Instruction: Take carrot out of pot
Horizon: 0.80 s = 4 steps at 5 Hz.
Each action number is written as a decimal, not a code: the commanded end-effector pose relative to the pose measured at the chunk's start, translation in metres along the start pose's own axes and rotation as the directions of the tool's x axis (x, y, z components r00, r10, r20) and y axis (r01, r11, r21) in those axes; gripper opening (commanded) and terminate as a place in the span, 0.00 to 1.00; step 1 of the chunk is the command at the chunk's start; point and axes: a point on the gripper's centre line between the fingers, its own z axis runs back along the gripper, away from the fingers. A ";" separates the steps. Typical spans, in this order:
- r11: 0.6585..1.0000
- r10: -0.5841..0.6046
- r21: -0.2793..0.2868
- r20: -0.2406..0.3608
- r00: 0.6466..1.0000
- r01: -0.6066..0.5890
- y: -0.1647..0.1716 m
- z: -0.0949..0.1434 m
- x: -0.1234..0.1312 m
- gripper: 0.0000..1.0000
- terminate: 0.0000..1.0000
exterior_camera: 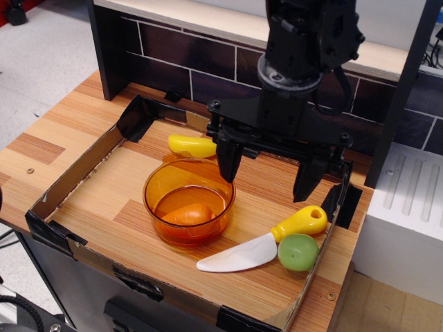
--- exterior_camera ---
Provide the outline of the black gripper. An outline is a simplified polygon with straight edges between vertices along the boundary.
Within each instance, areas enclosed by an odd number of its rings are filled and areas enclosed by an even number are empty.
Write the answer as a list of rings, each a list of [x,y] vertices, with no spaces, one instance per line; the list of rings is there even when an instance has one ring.
[[[344,151],[352,146],[351,135],[325,119],[348,108],[350,83],[341,66],[334,68],[344,101],[333,109],[317,106],[313,111],[308,102],[317,103],[323,72],[290,78],[260,59],[258,73],[263,83],[259,95],[208,103],[207,132],[217,145],[219,172],[225,181],[232,183],[245,149],[294,159],[300,166],[293,187],[293,201],[306,201],[325,170],[342,168]]]

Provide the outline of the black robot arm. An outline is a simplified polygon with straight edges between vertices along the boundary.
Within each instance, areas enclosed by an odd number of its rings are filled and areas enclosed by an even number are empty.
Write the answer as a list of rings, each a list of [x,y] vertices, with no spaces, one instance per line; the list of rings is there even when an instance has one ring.
[[[233,182],[245,150],[300,164],[295,202],[306,200],[325,174],[342,171],[350,134],[327,121],[346,111],[352,90],[343,65],[359,56],[364,35],[354,1],[267,1],[269,37],[257,63],[257,97],[213,100],[207,133],[221,177]]]

